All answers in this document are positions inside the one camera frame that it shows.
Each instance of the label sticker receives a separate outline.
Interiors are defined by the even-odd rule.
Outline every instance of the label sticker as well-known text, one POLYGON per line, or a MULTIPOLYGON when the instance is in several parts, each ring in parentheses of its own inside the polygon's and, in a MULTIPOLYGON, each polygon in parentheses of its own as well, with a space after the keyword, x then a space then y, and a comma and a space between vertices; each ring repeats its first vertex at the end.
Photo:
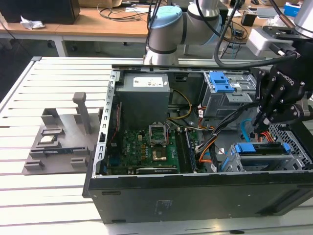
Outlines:
POLYGON ((163 87, 162 77, 135 77, 134 87, 163 87))
POLYGON ((217 172, 216 166, 214 166, 213 164, 211 164, 211 170, 212 170, 213 172, 217 172))
POLYGON ((230 86, 232 86, 232 87, 240 87, 239 83, 230 83, 230 86))
POLYGON ((225 154, 224 148, 220 148, 217 154, 225 154))
POLYGON ((198 112, 199 112, 199 117, 203 118, 203 110, 199 110, 198 112))
POLYGON ((56 150, 51 150, 51 151, 44 151, 44 153, 50 154, 50 153, 58 153, 56 150))

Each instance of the blue cable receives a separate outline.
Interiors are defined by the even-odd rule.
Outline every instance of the blue cable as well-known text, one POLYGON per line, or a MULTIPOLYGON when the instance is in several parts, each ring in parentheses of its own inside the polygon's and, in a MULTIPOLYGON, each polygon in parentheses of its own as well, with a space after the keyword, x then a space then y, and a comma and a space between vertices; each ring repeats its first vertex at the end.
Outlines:
POLYGON ((240 123, 240 129, 241 129, 241 132, 242 132, 242 134, 243 134, 245 140, 246 140, 247 142, 251 142, 251 141, 250 141, 250 138, 249 138, 249 136, 248 136, 248 134, 246 133, 246 130, 245 130, 245 122, 246 122, 246 121, 251 121, 251 119, 249 118, 249 119, 243 120, 243 121, 240 123))

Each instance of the desktop computer case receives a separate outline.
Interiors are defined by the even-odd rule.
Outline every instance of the desktop computer case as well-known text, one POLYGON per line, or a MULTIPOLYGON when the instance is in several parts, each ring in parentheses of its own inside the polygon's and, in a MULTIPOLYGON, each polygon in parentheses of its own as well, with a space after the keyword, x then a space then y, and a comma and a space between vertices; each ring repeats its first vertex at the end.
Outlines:
POLYGON ((0 12, 8 23, 19 23, 23 16, 44 24, 73 24, 80 7, 78 0, 0 0, 0 12))

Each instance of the cpu chip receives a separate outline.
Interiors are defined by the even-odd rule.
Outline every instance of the cpu chip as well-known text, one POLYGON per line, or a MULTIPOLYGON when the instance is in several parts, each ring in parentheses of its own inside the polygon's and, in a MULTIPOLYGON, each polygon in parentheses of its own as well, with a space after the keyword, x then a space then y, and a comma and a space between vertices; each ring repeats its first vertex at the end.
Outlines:
POLYGON ((163 147, 155 147, 152 148, 152 161, 167 161, 167 151, 166 148, 163 147))

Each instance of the blue plastic latch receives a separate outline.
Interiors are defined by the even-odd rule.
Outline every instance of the blue plastic latch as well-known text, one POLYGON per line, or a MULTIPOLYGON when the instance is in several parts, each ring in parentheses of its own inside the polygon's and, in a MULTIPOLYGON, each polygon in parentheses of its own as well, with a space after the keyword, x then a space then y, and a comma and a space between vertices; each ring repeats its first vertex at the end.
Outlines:
POLYGON ((289 144, 283 143, 283 147, 284 147, 284 149, 285 149, 285 151, 286 151, 287 153, 291 153, 291 148, 290 148, 289 144))
POLYGON ((235 145, 235 150, 236 150, 237 153, 241 153, 241 148, 240 148, 240 146, 238 144, 235 145))
POLYGON ((223 72, 210 72, 210 80, 215 87, 215 92, 218 93, 233 93, 234 88, 228 82, 228 79, 223 72))
POLYGON ((176 22, 182 16, 182 10, 178 6, 162 6, 156 13, 151 28, 163 28, 176 22))
POLYGON ((235 145, 237 153, 255 153, 256 150, 252 143, 238 143, 235 145))
POLYGON ((221 170, 223 170, 223 169, 225 168, 225 166, 226 166, 226 164, 227 164, 228 161, 229 161, 229 157, 227 157, 227 158, 225 159, 225 161, 223 162, 223 164, 222 164, 222 166, 221 166, 221 170))

